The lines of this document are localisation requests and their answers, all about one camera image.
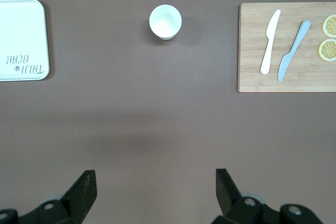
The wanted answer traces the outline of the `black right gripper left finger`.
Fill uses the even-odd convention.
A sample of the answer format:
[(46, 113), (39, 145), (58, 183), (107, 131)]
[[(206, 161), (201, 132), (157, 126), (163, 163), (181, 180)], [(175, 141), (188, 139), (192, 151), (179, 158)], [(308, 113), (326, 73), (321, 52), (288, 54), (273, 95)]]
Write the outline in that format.
[(96, 198), (96, 172), (86, 170), (60, 199), (48, 200), (23, 216), (15, 209), (2, 209), (1, 223), (83, 223)]

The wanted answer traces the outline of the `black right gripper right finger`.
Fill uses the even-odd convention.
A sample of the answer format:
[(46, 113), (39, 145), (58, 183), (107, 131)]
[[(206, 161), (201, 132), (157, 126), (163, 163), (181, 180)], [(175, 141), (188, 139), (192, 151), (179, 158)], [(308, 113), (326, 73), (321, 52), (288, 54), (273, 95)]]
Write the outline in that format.
[(285, 204), (275, 211), (254, 196), (243, 196), (224, 168), (216, 170), (216, 197), (222, 215), (213, 223), (322, 223), (303, 205)]

